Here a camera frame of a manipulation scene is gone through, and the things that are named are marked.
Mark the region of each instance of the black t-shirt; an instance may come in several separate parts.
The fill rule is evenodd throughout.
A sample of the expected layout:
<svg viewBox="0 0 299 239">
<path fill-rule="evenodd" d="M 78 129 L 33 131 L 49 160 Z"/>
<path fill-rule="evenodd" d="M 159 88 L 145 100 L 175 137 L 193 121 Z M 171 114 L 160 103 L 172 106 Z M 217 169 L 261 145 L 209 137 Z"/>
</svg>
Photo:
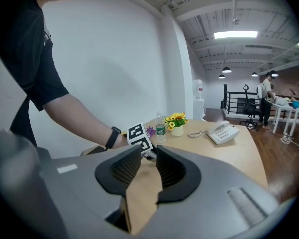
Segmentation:
<svg viewBox="0 0 299 239">
<path fill-rule="evenodd" d="M 28 112 L 30 100 L 41 111 L 44 104 L 68 93 L 55 69 L 52 45 L 36 0 L 1 0 L 0 56 L 27 93 L 11 131 L 35 146 Z"/>
</svg>

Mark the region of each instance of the white shirt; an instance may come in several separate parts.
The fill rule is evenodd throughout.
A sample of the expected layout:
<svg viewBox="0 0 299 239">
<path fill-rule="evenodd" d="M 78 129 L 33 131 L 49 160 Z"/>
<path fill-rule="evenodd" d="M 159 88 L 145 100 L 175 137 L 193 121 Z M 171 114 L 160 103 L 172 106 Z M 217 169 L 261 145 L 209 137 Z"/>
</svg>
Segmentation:
<svg viewBox="0 0 299 239">
<path fill-rule="evenodd" d="M 268 101 L 268 102 L 271 102 L 271 98 L 268 98 L 268 94 L 267 94 L 268 91 L 271 91 L 270 81 L 267 78 L 264 79 L 263 86 L 264 86 L 264 90 L 266 92 L 265 100 Z"/>
</svg>

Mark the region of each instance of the black wristband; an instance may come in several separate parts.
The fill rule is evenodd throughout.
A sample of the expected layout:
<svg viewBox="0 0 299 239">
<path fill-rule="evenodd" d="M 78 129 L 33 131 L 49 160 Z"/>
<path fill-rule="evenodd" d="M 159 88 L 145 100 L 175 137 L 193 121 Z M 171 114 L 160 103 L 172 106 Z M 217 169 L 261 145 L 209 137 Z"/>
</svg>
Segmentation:
<svg viewBox="0 0 299 239">
<path fill-rule="evenodd" d="M 105 144 L 105 151 L 113 148 L 113 146 L 116 142 L 116 139 L 118 138 L 120 133 L 121 133 L 121 131 L 118 128 L 112 127 L 112 134 L 111 134 L 108 142 Z"/>
</svg>

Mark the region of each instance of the black pants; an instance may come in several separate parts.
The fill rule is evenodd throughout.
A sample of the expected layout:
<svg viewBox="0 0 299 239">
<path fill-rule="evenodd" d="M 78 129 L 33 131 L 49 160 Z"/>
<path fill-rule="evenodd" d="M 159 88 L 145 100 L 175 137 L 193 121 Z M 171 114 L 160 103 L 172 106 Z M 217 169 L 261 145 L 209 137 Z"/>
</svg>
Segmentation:
<svg viewBox="0 0 299 239">
<path fill-rule="evenodd" d="M 268 125 L 268 118 L 270 114 L 270 103 L 267 102 L 265 99 L 261 99 L 260 102 L 260 110 L 261 110 L 261 115 L 259 115 L 259 122 L 264 122 L 264 126 Z"/>
</svg>

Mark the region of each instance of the gray device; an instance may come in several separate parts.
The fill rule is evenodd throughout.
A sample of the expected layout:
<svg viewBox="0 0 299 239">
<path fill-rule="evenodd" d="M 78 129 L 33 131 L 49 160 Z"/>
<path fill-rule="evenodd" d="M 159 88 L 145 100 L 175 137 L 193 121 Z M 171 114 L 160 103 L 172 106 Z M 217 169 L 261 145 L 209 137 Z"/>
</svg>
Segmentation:
<svg viewBox="0 0 299 239">
<path fill-rule="evenodd" d="M 46 238 L 256 239 L 269 233 L 292 204 L 279 206 L 225 162 L 158 146 L 163 190 L 156 213 L 133 236 L 126 232 L 125 191 L 140 163 L 139 146 L 52 160 L 47 150 L 0 131 L 0 194 Z M 67 167 L 73 170 L 64 172 Z"/>
</svg>

